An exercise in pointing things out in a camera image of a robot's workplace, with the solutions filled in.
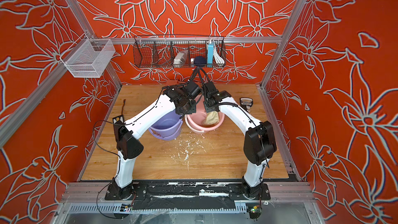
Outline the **yellow stained cloth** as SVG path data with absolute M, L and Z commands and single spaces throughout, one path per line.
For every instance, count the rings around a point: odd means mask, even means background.
M 206 114 L 206 118 L 203 121 L 203 125 L 215 125 L 219 122 L 219 114 L 217 111 L 212 111 Z

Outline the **pink plastic bucket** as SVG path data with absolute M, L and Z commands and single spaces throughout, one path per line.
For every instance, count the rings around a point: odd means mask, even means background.
M 190 115 L 185 115 L 184 120 L 188 128 L 190 128 L 194 133 L 205 134 L 210 131 L 214 131 L 219 128 L 225 119 L 225 115 L 221 112 L 216 112 L 218 114 L 218 122 L 213 124 L 204 124 L 207 118 L 207 112 L 205 111 L 204 100 L 201 99 L 197 104 L 197 111 Z

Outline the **purple plastic bucket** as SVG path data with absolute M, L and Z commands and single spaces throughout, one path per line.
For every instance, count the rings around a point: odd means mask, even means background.
M 180 115 L 170 112 L 154 123 L 148 131 L 157 139 L 171 141 L 180 135 L 182 124 Z

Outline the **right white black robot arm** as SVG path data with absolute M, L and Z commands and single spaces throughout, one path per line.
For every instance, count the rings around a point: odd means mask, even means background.
M 243 151 L 248 160 L 242 178 L 243 195 L 248 199 L 261 194 L 263 174 L 277 151 L 274 128 L 269 121 L 260 121 L 244 110 L 226 91 L 206 93 L 204 106 L 225 114 L 245 136 Z

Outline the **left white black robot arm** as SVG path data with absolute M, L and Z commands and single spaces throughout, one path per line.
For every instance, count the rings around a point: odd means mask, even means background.
M 158 120 L 174 112 L 183 116 L 196 109 L 195 97 L 177 86 L 166 86 L 158 98 L 139 114 L 128 120 L 114 120 L 115 139 L 118 150 L 118 171 L 113 179 L 117 190 L 131 188 L 136 158 L 144 146 L 139 139 Z

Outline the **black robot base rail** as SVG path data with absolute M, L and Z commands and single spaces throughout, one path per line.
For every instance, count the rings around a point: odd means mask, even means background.
M 260 205 L 271 199 L 268 185 L 250 188 L 242 179 L 135 180 L 125 188 L 111 182 L 106 201 L 125 201 L 133 210 L 228 210 L 237 203 Z

